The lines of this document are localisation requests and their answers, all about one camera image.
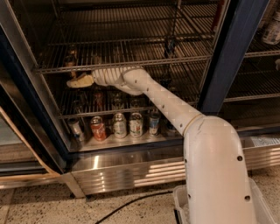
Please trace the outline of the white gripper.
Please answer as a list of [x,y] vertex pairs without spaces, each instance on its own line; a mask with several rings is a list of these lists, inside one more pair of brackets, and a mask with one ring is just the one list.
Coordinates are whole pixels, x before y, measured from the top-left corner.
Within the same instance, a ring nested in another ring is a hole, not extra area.
[[91,74],[83,73],[77,78],[66,82],[69,88],[87,88],[94,82],[100,86],[122,87],[124,84],[123,70],[120,68],[102,68],[95,69]]

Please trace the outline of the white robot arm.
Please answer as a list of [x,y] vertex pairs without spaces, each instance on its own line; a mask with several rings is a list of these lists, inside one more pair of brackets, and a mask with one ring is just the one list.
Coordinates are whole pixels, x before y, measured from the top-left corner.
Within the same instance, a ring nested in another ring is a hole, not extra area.
[[182,135],[191,224],[257,224],[241,140],[230,123],[201,114],[140,66],[96,69],[66,84],[94,83],[146,95]]

